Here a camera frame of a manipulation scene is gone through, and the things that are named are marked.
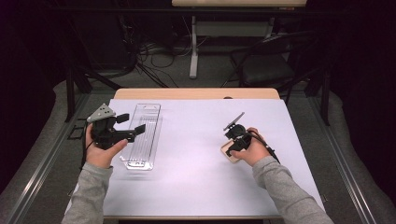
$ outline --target wooden desk top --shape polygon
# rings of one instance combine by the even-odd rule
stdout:
[[[305,7],[306,0],[172,0],[174,7]]]
[[[271,88],[153,88],[119,89],[114,99],[280,99]]]

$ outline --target gray sweatshirt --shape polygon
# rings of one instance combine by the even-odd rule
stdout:
[[[72,196],[72,206],[62,223],[103,223],[103,202],[112,173],[112,167],[103,169],[85,163],[78,178],[78,190]],[[286,223],[332,223],[315,199],[301,189],[289,170],[273,157],[256,162],[253,176],[260,187],[267,189]]]

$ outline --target hand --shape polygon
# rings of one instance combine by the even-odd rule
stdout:
[[[128,144],[128,140],[123,139],[120,140],[113,147],[108,150],[103,150],[93,143],[91,138],[92,124],[88,125],[86,131],[86,141],[85,144],[87,147],[87,163],[90,163],[94,166],[108,169],[110,167],[111,160],[113,157],[119,153],[123,148]]]
[[[255,128],[248,128],[247,131],[251,131],[254,135],[256,135],[256,133],[259,134],[259,131]],[[265,148],[265,146],[254,137],[251,138],[250,146],[246,151],[232,150],[230,153],[235,158],[244,160],[250,166],[253,166],[257,161],[261,160],[262,158],[270,156],[267,148]]]

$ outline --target table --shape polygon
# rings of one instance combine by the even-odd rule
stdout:
[[[122,114],[133,112],[138,103],[162,105],[154,169],[127,170],[119,157],[114,157],[104,203],[106,218],[279,218],[266,190],[254,182],[251,167],[243,161],[230,163],[219,150],[227,142],[222,129],[242,109],[246,115],[238,123],[256,124],[295,181],[323,207],[287,108],[276,90],[120,89],[109,106]],[[115,128],[130,127],[124,122]]]
[[[172,0],[174,7],[305,7],[306,0]],[[190,78],[197,78],[198,35],[222,36],[262,36],[269,37],[274,26],[274,18],[268,22],[255,21],[191,21],[191,67]]]

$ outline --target person's left hand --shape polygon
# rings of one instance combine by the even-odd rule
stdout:
[[[108,169],[110,167],[111,160],[113,157],[119,153],[123,148],[126,147],[128,144],[128,140],[123,139],[120,140],[117,144],[115,144],[113,147],[103,150],[99,147],[96,146],[95,143],[92,141],[91,137],[91,131],[92,131],[92,124],[88,125],[87,131],[86,131],[86,141],[85,147],[87,148],[87,163],[90,163],[94,166],[100,167],[100,168],[105,168]]]

